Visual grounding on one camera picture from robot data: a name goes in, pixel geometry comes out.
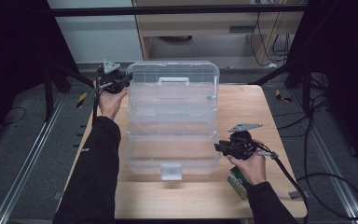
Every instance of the clear plastic storage box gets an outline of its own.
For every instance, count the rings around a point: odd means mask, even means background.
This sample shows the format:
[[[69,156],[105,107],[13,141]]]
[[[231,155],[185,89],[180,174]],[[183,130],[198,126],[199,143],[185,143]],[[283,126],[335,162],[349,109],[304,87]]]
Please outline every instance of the clear plastic storage box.
[[[216,106],[219,69],[209,62],[141,62],[129,66],[125,161],[136,174],[181,179],[208,175],[220,153]]]

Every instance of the wall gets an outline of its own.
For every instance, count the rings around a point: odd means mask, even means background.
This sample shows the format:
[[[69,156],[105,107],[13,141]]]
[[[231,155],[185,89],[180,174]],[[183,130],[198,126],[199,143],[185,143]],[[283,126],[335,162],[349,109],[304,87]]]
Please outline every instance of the wall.
[[[132,7],[131,0],[48,0],[51,8]],[[56,18],[76,63],[143,59],[134,16]]]

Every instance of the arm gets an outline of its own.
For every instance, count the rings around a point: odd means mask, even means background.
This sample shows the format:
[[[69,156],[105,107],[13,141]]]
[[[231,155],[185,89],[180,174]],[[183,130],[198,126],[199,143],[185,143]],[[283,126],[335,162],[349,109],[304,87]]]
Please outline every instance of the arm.
[[[266,159],[254,153],[248,160],[239,161],[232,156],[228,160],[240,168],[242,175],[252,185],[247,189],[249,204],[255,223],[296,223],[292,214],[281,203],[266,178]]]
[[[115,220],[120,129],[114,122],[127,88],[118,94],[101,92],[102,115],[92,123],[71,179],[54,217],[54,224],[99,224]]]
[[[255,223],[297,223],[269,182],[251,186],[247,189],[249,204],[254,214]]]

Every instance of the white cabinet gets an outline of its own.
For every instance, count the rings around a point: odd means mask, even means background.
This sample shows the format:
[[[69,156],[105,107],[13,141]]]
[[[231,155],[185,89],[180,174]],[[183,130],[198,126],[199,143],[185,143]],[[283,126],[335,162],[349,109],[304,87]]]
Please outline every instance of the white cabinet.
[[[131,0],[48,0],[51,8],[132,7]],[[76,63],[143,59],[135,17],[57,17]]]
[[[132,0],[132,2],[136,7],[233,6],[254,3],[252,0]],[[297,2],[296,0],[273,1],[276,5]],[[236,27],[250,34],[256,27],[252,38],[255,57],[258,61],[264,62],[267,59],[266,51],[271,48],[275,35],[295,34],[302,14],[302,12],[244,12],[140,15],[137,16],[137,22],[145,59],[149,57],[153,36],[237,35],[238,33],[231,32]]]

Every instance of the tripod leg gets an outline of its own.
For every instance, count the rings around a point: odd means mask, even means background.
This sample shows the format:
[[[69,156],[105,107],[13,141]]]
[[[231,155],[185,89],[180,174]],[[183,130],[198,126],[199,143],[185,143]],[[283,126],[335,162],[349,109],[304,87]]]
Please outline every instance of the tripod leg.
[[[279,67],[277,69],[275,69],[274,71],[272,71],[271,73],[269,73],[268,75],[254,81],[254,82],[249,82],[249,85],[258,85],[258,86],[262,86],[263,84],[265,84],[266,82],[272,80],[273,78],[277,77],[278,75],[284,73],[286,71],[286,69],[284,67]]]
[[[57,68],[60,69],[61,71],[63,71],[64,73],[68,74],[69,76],[71,77],[74,77],[76,78],[77,80],[83,82],[84,84],[94,88],[94,85],[92,84],[92,81],[89,80],[88,78],[86,77],[82,77],[80,74],[72,71],[71,69],[61,65],[61,64],[57,64]]]

